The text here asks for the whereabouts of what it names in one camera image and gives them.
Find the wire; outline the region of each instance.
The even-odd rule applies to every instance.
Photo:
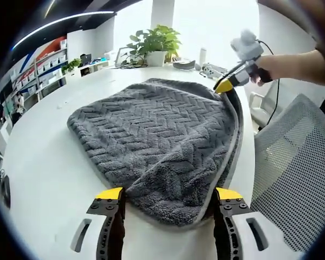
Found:
[[[265,45],[270,50],[271,54],[274,55],[271,48],[265,42],[258,40],[258,43],[262,43],[263,45]],[[271,122],[271,119],[272,119],[273,115],[275,114],[275,112],[277,110],[278,97],[279,97],[279,94],[280,94],[280,83],[281,83],[281,79],[278,79],[276,106],[275,106],[275,109],[273,110],[273,112],[272,112],[272,114],[270,116],[270,119],[269,119],[269,121],[267,122],[266,125],[268,125]]]

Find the chair backrest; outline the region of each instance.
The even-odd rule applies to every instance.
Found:
[[[271,86],[263,98],[261,103],[261,108],[268,112],[271,115],[275,109],[276,101],[277,101],[277,91],[278,91],[278,80],[275,80],[271,83]],[[289,104],[294,100],[297,96],[296,93],[292,91],[284,82],[281,80],[279,84],[279,95],[278,95],[278,106],[275,112],[274,117],[278,116],[282,110],[287,108]]]
[[[307,251],[325,224],[325,115],[300,94],[255,136],[251,208]]]

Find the green plant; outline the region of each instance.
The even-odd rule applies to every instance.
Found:
[[[164,25],[158,25],[154,30],[139,30],[130,39],[134,43],[129,43],[127,47],[133,49],[127,54],[131,57],[130,61],[135,60],[137,56],[143,56],[153,51],[167,51],[166,59],[171,60],[172,55],[178,57],[177,50],[181,42],[177,35],[180,33]]]
[[[74,70],[74,68],[81,65],[81,63],[82,63],[82,61],[79,58],[76,58],[73,61],[70,61],[65,66],[61,67],[61,72],[63,72],[63,74],[65,74],[66,70],[68,72],[72,72]]]

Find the ceiling light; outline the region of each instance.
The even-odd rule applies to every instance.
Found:
[[[53,25],[53,24],[56,24],[58,22],[62,22],[62,21],[65,21],[65,20],[68,20],[68,19],[72,19],[72,18],[75,18],[75,17],[80,17],[80,16],[85,16],[85,15],[105,15],[105,14],[113,14],[114,12],[113,11],[97,11],[97,12],[85,12],[83,14],[77,14],[77,15],[71,15],[71,16],[67,16],[67,17],[64,17],[64,18],[61,18],[59,20],[55,20],[53,22],[50,22],[48,24],[45,24],[44,26],[41,26],[40,28],[37,28],[35,31],[32,31],[31,33],[29,33],[27,36],[24,36],[22,39],[20,39],[13,47],[12,47],[12,50],[14,50],[18,45],[20,45],[23,41],[25,41],[27,38],[29,38],[30,36],[34,35],[35,33]]]
[[[54,2],[55,2],[55,0],[52,0],[52,2],[50,3],[50,5],[49,5],[49,7],[48,7],[48,9],[47,9],[47,12],[45,12],[44,18],[47,17],[47,15],[48,15],[50,9],[52,8],[52,5],[54,4]]]

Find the textured chevron pattern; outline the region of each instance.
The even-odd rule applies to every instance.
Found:
[[[226,178],[239,135],[231,107],[225,95],[200,84],[150,79],[78,109],[68,127],[141,211],[187,226]]]

